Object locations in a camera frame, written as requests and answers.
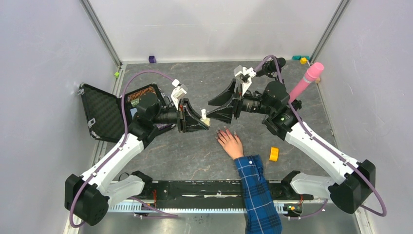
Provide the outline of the small nail polish bottle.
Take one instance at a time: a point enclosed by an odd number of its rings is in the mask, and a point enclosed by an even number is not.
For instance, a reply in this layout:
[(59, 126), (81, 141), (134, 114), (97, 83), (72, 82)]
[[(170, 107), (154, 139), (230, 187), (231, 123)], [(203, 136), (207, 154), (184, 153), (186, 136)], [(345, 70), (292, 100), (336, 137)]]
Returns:
[(210, 126), (210, 118), (207, 117), (206, 109), (201, 110), (201, 121), (208, 127)]

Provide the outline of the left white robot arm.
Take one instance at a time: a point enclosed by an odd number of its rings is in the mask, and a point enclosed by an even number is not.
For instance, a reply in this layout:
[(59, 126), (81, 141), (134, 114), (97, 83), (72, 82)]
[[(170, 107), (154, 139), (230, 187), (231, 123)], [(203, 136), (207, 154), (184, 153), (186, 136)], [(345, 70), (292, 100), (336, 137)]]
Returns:
[(174, 106), (162, 106), (154, 93), (146, 93), (137, 102), (136, 112), (125, 134), (98, 163), (82, 175), (70, 175), (65, 181), (64, 206), (70, 212), (73, 228), (84, 223), (94, 226), (108, 209), (125, 199), (138, 195), (148, 198), (153, 185), (136, 175), (121, 182), (112, 180), (136, 155), (141, 153), (160, 133), (158, 124), (175, 123), (179, 132), (208, 130), (210, 119), (205, 109), (198, 114), (189, 99), (183, 98)]

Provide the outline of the person hand with painted nails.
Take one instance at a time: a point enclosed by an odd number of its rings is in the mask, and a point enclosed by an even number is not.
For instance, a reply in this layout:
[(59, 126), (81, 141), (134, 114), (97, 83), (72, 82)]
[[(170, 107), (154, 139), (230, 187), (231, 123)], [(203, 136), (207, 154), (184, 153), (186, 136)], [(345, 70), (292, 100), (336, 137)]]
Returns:
[(227, 128), (218, 129), (216, 139), (231, 159), (244, 156), (243, 145), (235, 132), (232, 133)]

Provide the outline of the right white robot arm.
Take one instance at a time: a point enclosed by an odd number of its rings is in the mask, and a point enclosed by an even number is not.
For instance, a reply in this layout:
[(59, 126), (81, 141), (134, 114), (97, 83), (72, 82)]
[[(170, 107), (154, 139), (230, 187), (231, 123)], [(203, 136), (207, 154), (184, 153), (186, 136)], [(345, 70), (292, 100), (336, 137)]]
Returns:
[(281, 186), (282, 195), (294, 199), (299, 194), (332, 201), (342, 211), (353, 214), (373, 192), (376, 167), (369, 160), (354, 159), (322, 139), (295, 111), (301, 101), (288, 104), (290, 96), (284, 84), (271, 81), (262, 93), (244, 91), (234, 79), (218, 96), (208, 101), (215, 110), (207, 117), (230, 124), (241, 112), (264, 114), (263, 124), (281, 140), (300, 149), (328, 176), (307, 175), (292, 171)]

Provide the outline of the blue plaid sleeve forearm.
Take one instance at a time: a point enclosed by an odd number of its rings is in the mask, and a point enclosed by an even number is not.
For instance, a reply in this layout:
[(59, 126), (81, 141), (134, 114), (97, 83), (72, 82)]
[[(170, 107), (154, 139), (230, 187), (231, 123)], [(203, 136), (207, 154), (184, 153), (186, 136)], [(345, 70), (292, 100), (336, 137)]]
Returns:
[(282, 222), (274, 206), (259, 155), (234, 160), (242, 182), (247, 234), (280, 234)]

